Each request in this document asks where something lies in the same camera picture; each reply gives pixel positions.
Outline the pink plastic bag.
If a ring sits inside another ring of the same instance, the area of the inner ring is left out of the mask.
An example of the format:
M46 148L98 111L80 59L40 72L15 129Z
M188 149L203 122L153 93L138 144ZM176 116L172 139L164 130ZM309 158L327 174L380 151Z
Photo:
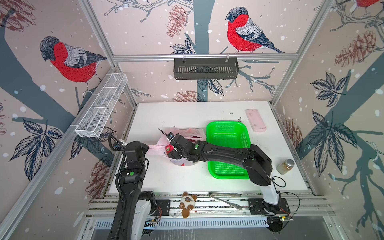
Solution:
M169 133L172 133L173 135L181 135L186 140L188 140L191 143L195 143L196 141L205 141L207 139L205 130L202 128L189 128L189 129L176 129L176 128L169 128L165 130L166 135ZM181 156L181 152L179 147L174 147L171 144L171 141L168 139L167 136L162 135L161 138L158 140L156 145L148 145L149 150L146 153L150 156L159 156L163 159L167 159L171 163L173 163L176 166L181 167L190 167L193 165L196 165L197 163L194 163L192 161L188 161L186 158Z

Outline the red fruit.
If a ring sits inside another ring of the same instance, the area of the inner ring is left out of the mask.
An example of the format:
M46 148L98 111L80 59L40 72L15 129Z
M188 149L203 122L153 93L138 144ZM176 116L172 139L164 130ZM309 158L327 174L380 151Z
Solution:
M166 146L166 152L167 153L170 153L170 152L172 152L174 150L174 147L172 146L172 145L167 145Z

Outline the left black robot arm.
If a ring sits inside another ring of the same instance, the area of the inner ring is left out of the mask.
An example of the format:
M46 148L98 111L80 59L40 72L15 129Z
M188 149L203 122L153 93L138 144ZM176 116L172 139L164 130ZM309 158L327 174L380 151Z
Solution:
M149 166L146 153L150 148L139 141L124 144L112 134L108 142L113 151L122 153L122 162L115 178L119 201L108 239L139 240L147 217L156 210L154 193L142 192Z

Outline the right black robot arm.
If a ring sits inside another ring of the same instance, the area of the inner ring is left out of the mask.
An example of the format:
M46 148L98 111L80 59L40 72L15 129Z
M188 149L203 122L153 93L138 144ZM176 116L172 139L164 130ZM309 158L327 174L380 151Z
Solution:
M277 206L281 199L280 193L271 178L272 160L256 145L249 148L228 148L216 146L205 141L195 143L180 134L165 133L173 150L171 156L177 160L185 158L190 162L221 162L245 169L252 183L260 186L264 203Z

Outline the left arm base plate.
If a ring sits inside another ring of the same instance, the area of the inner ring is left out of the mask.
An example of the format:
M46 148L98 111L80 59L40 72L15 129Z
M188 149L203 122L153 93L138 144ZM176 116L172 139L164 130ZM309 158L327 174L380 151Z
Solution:
M150 214L150 216L160 217L160 216L169 216L170 215L170 200L156 200L155 211Z

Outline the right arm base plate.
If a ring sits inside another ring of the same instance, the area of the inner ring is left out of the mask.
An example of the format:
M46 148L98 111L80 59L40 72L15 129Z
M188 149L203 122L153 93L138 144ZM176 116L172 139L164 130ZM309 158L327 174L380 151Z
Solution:
M288 202L284 198L279 199L277 205L268 204L263 199L248 199L248 204L252 215L273 217L291 214Z

